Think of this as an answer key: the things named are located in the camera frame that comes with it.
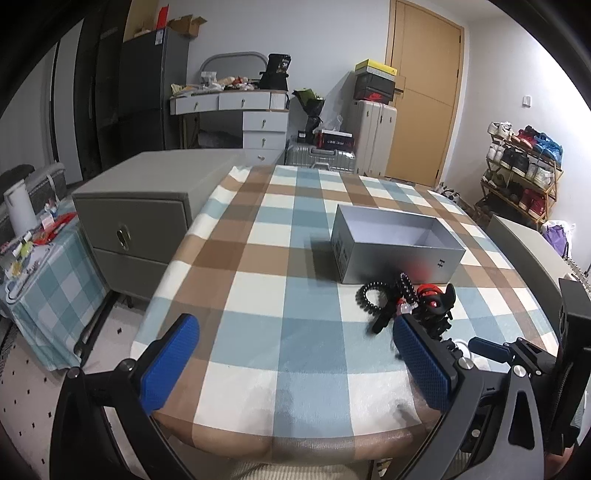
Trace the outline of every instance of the drawer handle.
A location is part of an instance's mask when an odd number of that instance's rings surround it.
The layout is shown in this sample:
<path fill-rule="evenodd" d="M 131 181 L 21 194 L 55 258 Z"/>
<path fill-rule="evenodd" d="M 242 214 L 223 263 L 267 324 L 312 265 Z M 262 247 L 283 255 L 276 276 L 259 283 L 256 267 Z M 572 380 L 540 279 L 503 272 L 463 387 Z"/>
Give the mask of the drawer handle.
<path fill-rule="evenodd" d="M 117 239 L 123 250 L 127 252 L 129 250 L 129 240 L 131 240 L 131 237 L 129 236 L 129 230 L 127 230 L 125 225 L 117 230 Z"/>

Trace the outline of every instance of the ceiling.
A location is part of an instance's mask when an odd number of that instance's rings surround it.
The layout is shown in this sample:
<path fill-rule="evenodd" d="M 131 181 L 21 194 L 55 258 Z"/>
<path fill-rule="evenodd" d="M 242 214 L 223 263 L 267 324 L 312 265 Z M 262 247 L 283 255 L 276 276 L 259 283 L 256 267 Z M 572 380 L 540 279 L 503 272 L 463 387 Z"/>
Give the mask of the ceiling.
<path fill-rule="evenodd" d="M 447 10 L 464 22 L 505 15 L 488 0 L 431 0 L 431 3 Z"/>

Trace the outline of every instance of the white desk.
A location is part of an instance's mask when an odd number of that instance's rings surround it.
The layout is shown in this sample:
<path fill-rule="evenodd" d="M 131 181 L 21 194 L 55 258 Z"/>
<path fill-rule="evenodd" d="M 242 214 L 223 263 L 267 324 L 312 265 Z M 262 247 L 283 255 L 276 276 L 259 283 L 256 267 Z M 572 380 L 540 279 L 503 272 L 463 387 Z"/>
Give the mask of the white desk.
<path fill-rule="evenodd" d="M 287 99 L 287 92 L 282 90 L 207 93 L 171 99 L 170 114 L 182 116 L 182 144 L 187 148 L 184 115 L 242 111 L 242 148 L 247 161 L 251 165 L 275 164 L 285 151 Z"/>

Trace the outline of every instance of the open gray box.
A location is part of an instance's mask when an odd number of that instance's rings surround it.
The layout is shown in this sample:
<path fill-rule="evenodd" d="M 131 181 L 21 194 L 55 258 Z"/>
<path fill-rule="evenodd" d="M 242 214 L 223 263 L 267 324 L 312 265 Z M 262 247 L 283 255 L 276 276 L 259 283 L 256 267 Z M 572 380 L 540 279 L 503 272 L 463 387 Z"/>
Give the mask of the open gray box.
<path fill-rule="evenodd" d="M 439 219 L 415 213 L 339 205 L 330 239 L 342 283 L 447 283 L 464 247 Z"/>

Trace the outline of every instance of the suitcase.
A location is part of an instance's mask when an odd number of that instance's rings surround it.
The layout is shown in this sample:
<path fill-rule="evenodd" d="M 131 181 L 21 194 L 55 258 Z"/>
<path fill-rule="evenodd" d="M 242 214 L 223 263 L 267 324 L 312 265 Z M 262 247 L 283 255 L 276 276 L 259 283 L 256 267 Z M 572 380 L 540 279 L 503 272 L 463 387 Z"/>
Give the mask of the suitcase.
<path fill-rule="evenodd" d="M 292 140 L 287 147 L 285 165 L 353 173 L 355 155 L 340 150 L 321 150 L 314 145 L 301 144 Z"/>
<path fill-rule="evenodd" d="M 384 176 L 394 137 L 396 114 L 394 107 L 382 103 L 356 100 L 351 104 L 346 130 L 355 137 L 353 151 L 357 159 L 356 173 Z"/>

